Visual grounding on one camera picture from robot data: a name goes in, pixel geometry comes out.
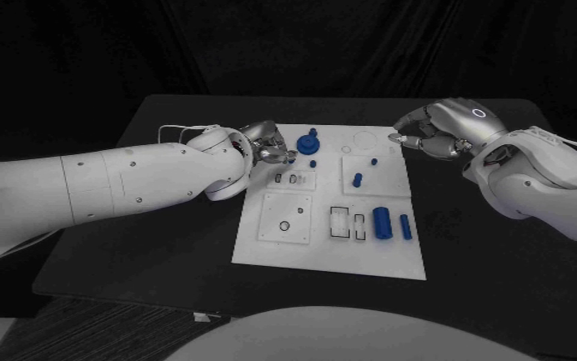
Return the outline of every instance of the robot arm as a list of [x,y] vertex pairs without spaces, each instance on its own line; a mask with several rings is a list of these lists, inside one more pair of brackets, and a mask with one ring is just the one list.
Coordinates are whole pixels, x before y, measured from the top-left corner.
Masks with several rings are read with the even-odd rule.
[[258,161],[294,160],[272,121],[184,128],[205,129],[186,144],[160,143],[164,126],[157,144],[0,163],[0,254],[59,228],[169,207],[203,191],[228,199]]
[[389,135],[405,147],[451,160],[473,155],[463,176],[479,185],[500,214],[544,220],[577,240],[577,144],[541,128],[509,132],[495,114],[473,100],[447,98],[417,109],[395,129],[418,123],[425,138]]

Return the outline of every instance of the blue object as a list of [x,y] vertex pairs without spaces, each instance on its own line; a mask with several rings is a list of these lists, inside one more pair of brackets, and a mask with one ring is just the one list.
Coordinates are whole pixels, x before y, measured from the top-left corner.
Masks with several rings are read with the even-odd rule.
[[316,138],[316,129],[311,128],[306,136],[300,136],[297,141],[297,150],[301,154],[310,155],[319,151],[321,142]]
[[376,238],[391,238],[394,235],[394,231],[391,229],[391,216],[388,214],[388,208],[375,208],[372,210],[372,216],[375,217]]
[[352,181],[352,185],[359,188],[360,187],[360,181],[363,180],[363,175],[360,173],[357,173],[355,175],[355,180]]
[[412,238],[411,226],[408,225],[408,216],[405,214],[399,216],[399,226],[402,227],[402,237],[409,240]]

